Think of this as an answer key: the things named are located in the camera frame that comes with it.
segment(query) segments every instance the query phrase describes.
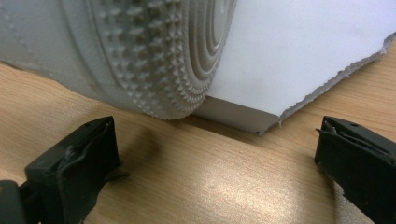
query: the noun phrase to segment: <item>wooden surface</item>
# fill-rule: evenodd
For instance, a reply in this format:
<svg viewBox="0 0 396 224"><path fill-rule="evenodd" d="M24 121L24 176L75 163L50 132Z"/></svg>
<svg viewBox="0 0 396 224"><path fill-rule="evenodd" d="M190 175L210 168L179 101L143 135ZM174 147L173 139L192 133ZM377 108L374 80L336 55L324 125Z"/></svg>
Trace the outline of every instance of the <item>wooden surface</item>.
<svg viewBox="0 0 396 224"><path fill-rule="evenodd" d="M86 223L334 223L332 181L314 164L316 128L330 115L396 141L396 45L263 137L189 117L120 111L58 83L0 66L0 178L79 125L112 115L122 169Z"/></svg>

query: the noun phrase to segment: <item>white cardboard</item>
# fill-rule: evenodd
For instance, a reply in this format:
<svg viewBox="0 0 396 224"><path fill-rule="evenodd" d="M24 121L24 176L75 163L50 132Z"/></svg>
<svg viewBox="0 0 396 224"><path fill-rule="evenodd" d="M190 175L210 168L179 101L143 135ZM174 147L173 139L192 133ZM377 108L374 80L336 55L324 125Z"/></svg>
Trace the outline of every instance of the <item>white cardboard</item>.
<svg viewBox="0 0 396 224"><path fill-rule="evenodd" d="M395 31L396 1L240 0L195 114L262 133L376 60Z"/></svg>

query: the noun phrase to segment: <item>black robotic claw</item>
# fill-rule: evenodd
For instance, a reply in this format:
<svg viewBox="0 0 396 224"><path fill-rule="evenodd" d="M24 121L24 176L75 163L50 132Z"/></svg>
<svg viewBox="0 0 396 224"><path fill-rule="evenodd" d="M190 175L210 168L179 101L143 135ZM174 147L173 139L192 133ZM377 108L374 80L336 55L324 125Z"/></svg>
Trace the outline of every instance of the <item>black robotic claw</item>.
<svg viewBox="0 0 396 224"><path fill-rule="evenodd" d="M0 181L0 223L80 223L119 165L114 119L85 123L27 165L20 187Z"/></svg>
<svg viewBox="0 0 396 224"><path fill-rule="evenodd" d="M315 162L375 223L396 223L396 144L343 119L325 117Z"/></svg>

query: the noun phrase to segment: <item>wooden table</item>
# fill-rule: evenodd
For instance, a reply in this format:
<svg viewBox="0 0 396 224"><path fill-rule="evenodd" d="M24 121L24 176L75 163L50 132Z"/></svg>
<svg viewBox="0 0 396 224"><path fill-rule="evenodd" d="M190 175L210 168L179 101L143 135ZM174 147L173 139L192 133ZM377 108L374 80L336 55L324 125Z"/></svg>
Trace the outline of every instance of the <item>wooden table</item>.
<svg viewBox="0 0 396 224"><path fill-rule="evenodd" d="M315 165L316 128L330 115L396 141L396 44L263 137L191 116L165 121L85 98L0 66L0 178L79 125L112 115L122 169L86 223L334 223L332 181Z"/></svg>

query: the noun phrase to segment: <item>torn cardboard edge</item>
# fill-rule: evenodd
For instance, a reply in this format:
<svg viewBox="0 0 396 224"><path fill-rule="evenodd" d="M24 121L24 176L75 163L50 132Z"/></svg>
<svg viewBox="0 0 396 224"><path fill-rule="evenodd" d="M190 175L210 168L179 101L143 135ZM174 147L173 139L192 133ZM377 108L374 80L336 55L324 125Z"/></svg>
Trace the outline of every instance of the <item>torn cardboard edge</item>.
<svg viewBox="0 0 396 224"><path fill-rule="evenodd" d="M234 104L211 96L206 97L201 106L194 111L194 115L204 119L214 120L242 131L263 135L269 128L277 123L280 124L284 119L315 100L322 93L329 90L345 77L350 76L364 65L379 60L387 53L387 50L395 37L396 32L384 40L383 47L378 52L367 58L363 58L358 62L352 63L344 70L338 72L335 77L332 77L322 86L316 88L311 94L306 95L301 102L298 102L283 111L280 116L247 106Z"/></svg>

